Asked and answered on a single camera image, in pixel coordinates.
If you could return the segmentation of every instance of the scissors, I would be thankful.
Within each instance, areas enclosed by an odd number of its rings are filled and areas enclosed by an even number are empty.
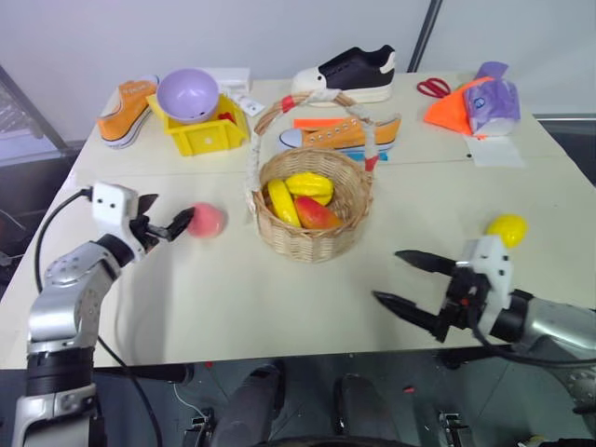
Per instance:
[[[416,90],[433,98],[444,98],[451,93],[449,85],[438,77],[430,77],[426,81],[419,82],[416,85]]]

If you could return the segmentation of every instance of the yellow lemon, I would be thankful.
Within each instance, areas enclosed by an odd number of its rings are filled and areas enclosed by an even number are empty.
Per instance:
[[[522,242],[528,231],[528,223],[516,214],[501,214],[486,229],[487,235],[499,235],[508,249]]]

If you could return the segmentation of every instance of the white sticker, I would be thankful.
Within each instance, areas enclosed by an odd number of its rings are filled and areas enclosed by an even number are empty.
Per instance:
[[[231,93],[230,99],[249,116],[257,116],[264,109],[264,105],[262,105],[260,102],[257,102],[253,98],[241,93]]]

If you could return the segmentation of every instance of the sneaker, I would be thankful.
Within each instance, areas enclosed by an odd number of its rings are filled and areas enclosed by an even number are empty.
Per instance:
[[[103,142],[115,149],[134,143],[151,113],[146,97],[156,93],[158,82],[157,76],[147,76],[118,86],[120,103],[111,114],[97,118]]]
[[[376,123],[375,142],[379,146],[381,159],[386,159],[386,152],[393,146],[400,124],[399,116],[386,122]],[[358,119],[349,116],[341,123],[332,126],[285,130],[279,135],[279,146],[281,150],[295,147],[323,147],[340,151],[360,161],[364,157],[364,130]]]
[[[298,73],[291,92],[339,88],[356,102],[380,102],[391,96],[394,73],[395,50],[389,45],[371,52],[353,47],[319,67]]]

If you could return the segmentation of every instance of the white tape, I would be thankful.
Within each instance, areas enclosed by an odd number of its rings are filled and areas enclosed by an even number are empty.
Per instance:
[[[338,88],[322,88],[321,90],[314,90],[304,104],[311,102],[332,102],[342,90]]]
[[[379,155],[379,147],[374,140],[376,126],[362,121],[362,130],[364,131],[364,157],[367,159]]]
[[[345,109],[349,114],[357,116],[360,120],[371,119],[371,114],[362,104],[349,105]]]
[[[246,163],[246,181],[244,191],[246,196],[246,203],[252,213],[256,211],[252,193],[261,189],[259,182],[259,154],[261,151],[261,137],[254,131],[251,135],[251,147],[249,148],[249,156]]]

